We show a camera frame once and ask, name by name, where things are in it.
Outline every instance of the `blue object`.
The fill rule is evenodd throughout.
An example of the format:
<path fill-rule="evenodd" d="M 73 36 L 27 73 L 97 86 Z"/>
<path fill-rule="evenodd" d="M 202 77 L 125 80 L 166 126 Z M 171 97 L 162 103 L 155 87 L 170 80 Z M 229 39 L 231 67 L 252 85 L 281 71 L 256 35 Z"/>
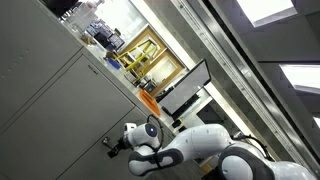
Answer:
<path fill-rule="evenodd" d="M 117 60 L 112 59 L 112 58 L 108 58 L 107 60 L 114 68 L 116 69 L 120 69 L 121 65 L 117 62 Z"/>

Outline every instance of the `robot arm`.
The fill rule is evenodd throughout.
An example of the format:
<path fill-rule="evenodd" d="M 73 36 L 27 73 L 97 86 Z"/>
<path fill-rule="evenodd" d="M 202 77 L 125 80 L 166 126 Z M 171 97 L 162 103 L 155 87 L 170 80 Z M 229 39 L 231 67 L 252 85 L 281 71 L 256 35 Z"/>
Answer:
<path fill-rule="evenodd" d="M 219 124 L 186 129 L 167 147 L 160 149 L 160 145 L 156 127 L 147 123 L 125 133 L 118 147 L 138 146 L 128 161 L 129 170 L 135 176 L 196 158 L 219 155 L 219 174 L 227 180 L 316 180 L 306 168 L 296 163 L 271 162 L 255 146 L 232 140 Z"/>

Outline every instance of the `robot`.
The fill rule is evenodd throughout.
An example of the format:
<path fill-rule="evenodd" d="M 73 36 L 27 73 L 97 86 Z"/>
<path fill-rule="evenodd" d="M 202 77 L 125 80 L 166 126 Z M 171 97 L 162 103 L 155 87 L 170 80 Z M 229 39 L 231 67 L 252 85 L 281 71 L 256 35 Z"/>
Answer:
<path fill-rule="evenodd" d="M 219 124 L 207 124 L 182 131 L 173 141 L 162 148 L 155 125 L 137 126 L 125 124 L 121 137 L 108 155 L 112 158 L 120 150 L 132 149 L 128 168 L 135 176 L 170 168 L 196 158 L 218 156 L 218 171 L 226 180 L 316 180 L 306 168 L 293 162 L 274 162 L 265 151 L 241 142 L 229 135 Z"/>

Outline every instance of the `orange object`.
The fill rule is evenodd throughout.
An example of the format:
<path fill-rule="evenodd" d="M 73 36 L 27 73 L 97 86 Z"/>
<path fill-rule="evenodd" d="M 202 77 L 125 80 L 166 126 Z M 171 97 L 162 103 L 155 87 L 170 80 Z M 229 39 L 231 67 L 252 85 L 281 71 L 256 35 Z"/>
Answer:
<path fill-rule="evenodd" d="M 160 116 L 160 109 L 158 108 L 157 101 L 145 90 L 140 90 L 140 97 L 142 101 L 151 109 L 156 115 Z"/>

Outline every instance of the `computer monitor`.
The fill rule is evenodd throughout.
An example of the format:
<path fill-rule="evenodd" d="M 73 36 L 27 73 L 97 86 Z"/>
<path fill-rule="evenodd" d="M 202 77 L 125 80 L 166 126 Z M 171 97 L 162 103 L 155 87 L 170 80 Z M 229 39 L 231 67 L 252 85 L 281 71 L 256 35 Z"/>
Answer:
<path fill-rule="evenodd" d="M 175 88 L 159 104 L 166 110 L 166 113 L 172 115 L 210 81 L 211 75 L 206 59 L 202 59 L 175 84 Z"/>

